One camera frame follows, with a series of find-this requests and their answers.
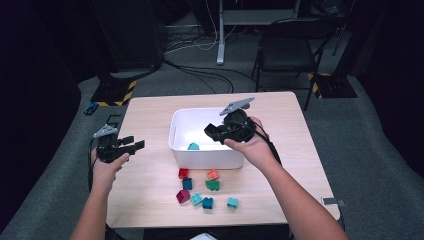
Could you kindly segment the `black base with yellow stripes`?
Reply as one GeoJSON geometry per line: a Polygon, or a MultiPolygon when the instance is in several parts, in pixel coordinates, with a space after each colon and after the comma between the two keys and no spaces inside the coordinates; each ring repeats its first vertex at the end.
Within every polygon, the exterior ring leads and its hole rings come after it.
{"type": "Polygon", "coordinates": [[[346,78],[337,79],[331,74],[308,74],[316,98],[356,98],[357,94],[346,78]]]}
{"type": "Polygon", "coordinates": [[[91,101],[103,107],[124,106],[129,102],[135,86],[136,81],[101,82],[91,97],[91,101]]]}

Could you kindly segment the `person's dark lap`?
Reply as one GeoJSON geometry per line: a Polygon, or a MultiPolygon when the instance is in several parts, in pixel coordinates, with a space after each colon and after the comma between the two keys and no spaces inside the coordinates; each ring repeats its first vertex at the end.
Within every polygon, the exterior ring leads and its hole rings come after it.
{"type": "Polygon", "coordinates": [[[143,240],[190,240],[203,233],[216,240],[289,240],[287,225],[155,228],[146,229],[143,240]]]}

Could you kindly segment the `grey tape strip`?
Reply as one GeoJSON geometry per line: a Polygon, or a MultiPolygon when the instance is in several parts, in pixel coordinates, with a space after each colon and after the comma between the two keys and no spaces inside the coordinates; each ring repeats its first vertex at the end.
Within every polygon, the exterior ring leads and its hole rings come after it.
{"type": "Polygon", "coordinates": [[[342,199],[337,198],[321,198],[321,201],[324,205],[337,205],[337,206],[346,206],[346,203],[342,199]]]}

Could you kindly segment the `white desk frame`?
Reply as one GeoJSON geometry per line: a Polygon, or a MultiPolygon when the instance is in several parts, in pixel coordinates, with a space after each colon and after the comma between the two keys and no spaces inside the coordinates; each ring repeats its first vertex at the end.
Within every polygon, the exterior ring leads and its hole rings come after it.
{"type": "Polygon", "coordinates": [[[224,64],[225,57],[225,33],[224,27],[269,25],[270,23],[284,18],[295,18],[299,13],[300,0],[294,0],[288,9],[236,9],[224,8],[224,0],[219,0],[219,42],[216,63],[224,64]]]}

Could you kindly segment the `person's right hand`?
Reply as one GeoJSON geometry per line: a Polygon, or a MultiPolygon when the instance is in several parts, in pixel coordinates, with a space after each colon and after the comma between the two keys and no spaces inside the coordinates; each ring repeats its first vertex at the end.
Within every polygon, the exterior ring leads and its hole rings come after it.
{"type": "Polygon", "coordinates": [[[224,144],[242,153],[264,175],[282,170],[282,165],[276,160],[268,144],[268,135],[265,133],[261,121],[255,117],[252,117],[252,121],[255,123],[256,133],[248,142],[225,139],[224,144]]]}

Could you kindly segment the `magenta toy block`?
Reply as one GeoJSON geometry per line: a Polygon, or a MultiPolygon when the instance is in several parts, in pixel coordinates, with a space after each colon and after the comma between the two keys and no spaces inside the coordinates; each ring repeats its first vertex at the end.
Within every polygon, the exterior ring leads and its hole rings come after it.
{"type": "Polygon", "coordinates": [[[179,204],[185,203],[190,199],[190,197],[190,192],[186,189],[182,189],[176,194],[176,199],[179,204]]]}

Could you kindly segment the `white paper sheet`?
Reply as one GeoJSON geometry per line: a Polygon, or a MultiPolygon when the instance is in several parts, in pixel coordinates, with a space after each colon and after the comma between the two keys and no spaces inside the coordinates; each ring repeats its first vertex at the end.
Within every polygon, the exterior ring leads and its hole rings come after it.
{"type": "Polygon", "coordinates": [[[189,240],[219,240],[215,236],[213,236],[211,233],[200,233],[189,240]]]}

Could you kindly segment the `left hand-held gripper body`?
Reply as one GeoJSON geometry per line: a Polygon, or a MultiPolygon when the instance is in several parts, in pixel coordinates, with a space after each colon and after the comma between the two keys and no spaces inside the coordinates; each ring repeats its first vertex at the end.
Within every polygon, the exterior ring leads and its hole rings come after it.
{"type": "Polygon", "coordinates": [[[105,163],[112,163],[115,159],[123,155],[122,147],[132,145],[118,145],[118,129],[114,126],[105,124],[100,130],[93,134],[97,141],[97,157],[105,163]]]}

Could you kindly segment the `person's left hand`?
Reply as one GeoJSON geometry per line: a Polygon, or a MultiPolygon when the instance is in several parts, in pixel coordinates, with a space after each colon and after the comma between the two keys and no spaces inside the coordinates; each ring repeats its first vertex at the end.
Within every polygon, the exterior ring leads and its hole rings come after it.
{"type": "Polygon", "coordinates": [[[108,195],[116,179],[116,173],[122,169],[129,158],[130,155],[124,153],[112,163],[105,163],[97,157],[97,151],[93,150],[91,152],[91,170],[93,173],[91,193],[108,195]]]}

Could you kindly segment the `white plastic bin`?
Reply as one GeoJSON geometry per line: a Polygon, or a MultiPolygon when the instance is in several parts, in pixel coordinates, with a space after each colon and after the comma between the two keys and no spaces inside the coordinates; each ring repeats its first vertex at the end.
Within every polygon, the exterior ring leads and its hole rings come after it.
{"type": "Polygon", "coordinates": [[[204,132],[212,123],[222,124],[220,108],[187,108],[177,110],[172,117],[168,144],[180,168],[188,169],[238,169],[244,156],[220,142],[213,141],[204,132]],[[195,142],[200,150],[187,150],[195,142]]]}

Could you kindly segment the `black folding chair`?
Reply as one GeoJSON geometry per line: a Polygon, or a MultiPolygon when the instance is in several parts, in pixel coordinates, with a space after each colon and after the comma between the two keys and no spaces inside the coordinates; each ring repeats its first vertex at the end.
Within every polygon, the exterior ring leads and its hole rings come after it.
{"type": "Polygon", "coordinates": [[[259,39],[251,77],[255,90],[260,88],[260,75],[268,73],[310,73],[308,94],[303,110],[308,109],[315,77],[327,43],[337,28],[324,18],[289,18],[272,22],[259,39]]]}

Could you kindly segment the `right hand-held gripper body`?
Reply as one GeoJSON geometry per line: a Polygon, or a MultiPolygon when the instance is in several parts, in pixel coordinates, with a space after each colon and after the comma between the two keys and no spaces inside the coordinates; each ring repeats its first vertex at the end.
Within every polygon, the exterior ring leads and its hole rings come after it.
{"type": "Polygon", "coordinates": [[[232,132],[233,137],[231,140],[236,142],[248,142],[256,130],[253,120],[246,114],[245,109],[241,107],[250,104],[254,97],[230,102],[221,112],[220,115],[224,117],[223,124],[227,130],[225,132],[232,132]]]}

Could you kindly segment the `black equipment cabinet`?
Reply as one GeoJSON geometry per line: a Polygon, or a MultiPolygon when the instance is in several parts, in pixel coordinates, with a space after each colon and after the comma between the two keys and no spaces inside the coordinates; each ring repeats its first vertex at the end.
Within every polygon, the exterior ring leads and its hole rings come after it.
{"type": "Polygon", "coordinates": [[[161,66],[163,26],[151,0],[92,0],[114,64],[119,70],[161,66]]]}

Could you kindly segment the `small blue floor object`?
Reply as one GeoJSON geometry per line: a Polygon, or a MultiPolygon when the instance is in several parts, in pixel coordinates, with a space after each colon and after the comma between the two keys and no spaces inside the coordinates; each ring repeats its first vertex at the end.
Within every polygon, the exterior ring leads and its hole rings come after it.
{"type": "Polygon", "coordinates": [[[83,111],[85,115],[93,115],[98,109],[99,105],[95,102],[91,102],[86,110],[83,111]]]}

